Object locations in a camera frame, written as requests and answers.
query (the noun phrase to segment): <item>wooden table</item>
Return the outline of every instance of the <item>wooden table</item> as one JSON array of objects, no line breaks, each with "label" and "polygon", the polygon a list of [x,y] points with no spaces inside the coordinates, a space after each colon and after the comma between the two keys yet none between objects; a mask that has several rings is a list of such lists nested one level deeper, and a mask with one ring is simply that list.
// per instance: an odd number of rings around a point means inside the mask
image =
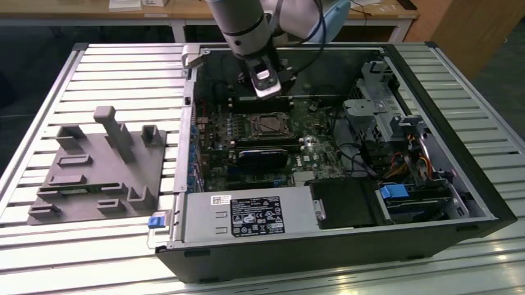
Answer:
[{"label": "wooden table", "polygon": [[[123,26],[168,25],[176,42],[186,42],[184,26],[215,25],[207,3],[170,0],[164,7],[143,6],[132,12],[109,12],[109,0],[0,0],[0,25],[16,26]],[[365,6],[365,14],[351,11],[346,26],[391,26],[391,42],[403,41],[415,10],[405,10],[397,0]]]},{"label": "wooden table", "polygon": [[434,41],[462,74],[474,78],[525,16],[525,1],[411,1],[421,17],[406,41]]}]

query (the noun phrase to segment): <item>motherboard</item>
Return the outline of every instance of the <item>motherboard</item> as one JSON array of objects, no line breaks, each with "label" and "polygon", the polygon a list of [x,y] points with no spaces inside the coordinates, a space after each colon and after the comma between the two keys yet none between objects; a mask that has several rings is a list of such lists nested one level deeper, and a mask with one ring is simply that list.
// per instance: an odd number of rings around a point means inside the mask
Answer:
[{"label": "motherboard", "polygon": [[206,191],[303,186],[345,176],[330,132],[334,109],[307,97],[279,97],[272,108],[280,104],[280,111],[252,113],[250,99],[198,118]]}]

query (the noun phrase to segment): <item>table leg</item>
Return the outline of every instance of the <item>table leg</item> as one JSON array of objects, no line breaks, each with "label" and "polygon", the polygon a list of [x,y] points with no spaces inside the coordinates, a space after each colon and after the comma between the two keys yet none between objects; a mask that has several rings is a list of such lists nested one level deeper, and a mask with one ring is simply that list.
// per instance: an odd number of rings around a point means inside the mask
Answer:
[{"label": "table leg", "polygon": [[174,39],[176,43],[186,43],[184,26],[186,26],[184,20],[171,21],[171,30],[174,32]]},{"label": "table leg", "polygon": [[394,28],[393,34],[390,35],[389,42],[401,43],[405,40],[405,36],[409,33],[411,19],[398,20],[398,25]]}]

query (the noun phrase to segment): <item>barcode sticker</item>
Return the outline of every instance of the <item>barcode sticker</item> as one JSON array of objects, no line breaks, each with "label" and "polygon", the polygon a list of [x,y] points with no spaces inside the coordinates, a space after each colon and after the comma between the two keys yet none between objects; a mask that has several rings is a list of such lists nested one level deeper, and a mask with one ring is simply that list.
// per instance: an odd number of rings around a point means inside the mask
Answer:
[{"label": "barcode sticker", "polygon": [[231,195],[212,195],[211,204],[212,205],[230,205]]}]

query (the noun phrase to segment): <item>aluminum extrusion table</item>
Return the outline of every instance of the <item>aluminum extrusion table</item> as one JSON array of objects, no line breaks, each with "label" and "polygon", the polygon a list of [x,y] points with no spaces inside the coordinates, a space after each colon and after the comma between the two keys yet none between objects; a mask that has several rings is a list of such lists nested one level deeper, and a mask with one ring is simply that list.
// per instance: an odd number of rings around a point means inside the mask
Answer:
[{"label": "aluminum extrusion table", "polygon": [[[182,46],[91,44],[72,51],[0,180],[1,294],[421,294],[422,290],[510,294],[524,290],[525,144],[441,50],[421,44],[397,49],[518,216],[517,223],[486,238],[467,240],[430,259],[187,285],[147,247],[147,217],[25,225],[59,149],[53,140],[59,126],[80,124],[85,133],[101,132],[92,111],[108,104],[130,130],[156,124],[168,131],[159,209],[171,206],[184,90]],[[406,93],[402,96],[417,113]]]}]

